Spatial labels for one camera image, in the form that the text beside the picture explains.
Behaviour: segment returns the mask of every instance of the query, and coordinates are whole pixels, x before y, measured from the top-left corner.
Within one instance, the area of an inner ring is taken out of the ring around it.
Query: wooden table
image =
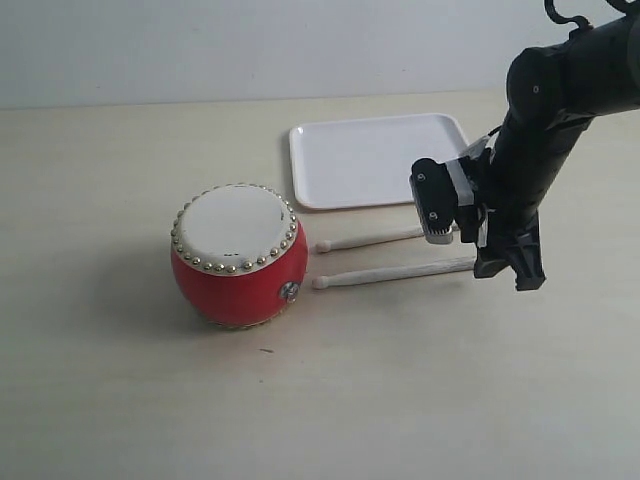
[[[168,232],[195,193],[291,197],[289,128],[423,112],[474,139],[504,94],[0,112],[0,478],[637,478],[639,114],[598,120],[561,171],[538,292],[511,272],[310,288],[473,253],[422,239],[311,257],[293,308],[248,332],[178,292]],[[311,242],[416,218],[301,214]]]

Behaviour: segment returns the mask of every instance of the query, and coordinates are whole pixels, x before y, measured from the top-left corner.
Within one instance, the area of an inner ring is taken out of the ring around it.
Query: drum ring handle
[[[287,282],[280,288],[280,298],[284,298],[287,303],[293,303],[300,292],[300,284],[296,282]]]

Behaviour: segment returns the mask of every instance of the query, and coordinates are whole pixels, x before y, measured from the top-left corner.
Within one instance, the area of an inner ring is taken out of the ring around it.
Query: drumstick tip
[[[327,277],[316,277],[311,282],[315,290],[324,290],[329,288],[329,279]]]
[[[316,244],[316,251],[318,253],[328,253],[331,251],[331,241],[324,240]]]

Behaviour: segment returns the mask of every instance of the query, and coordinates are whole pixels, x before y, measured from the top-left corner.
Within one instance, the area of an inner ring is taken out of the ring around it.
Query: white wall
[[[0,108],[502,86],[568,29],[543,0],[0,0]]]

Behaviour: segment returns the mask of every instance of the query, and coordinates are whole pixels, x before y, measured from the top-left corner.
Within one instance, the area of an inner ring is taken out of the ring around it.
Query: white drumhead
[[[266,187],[215,188],[185,207],[172,231],[174,248],[211,274],[263,268],[293,244],[298,231],[293,209]]]

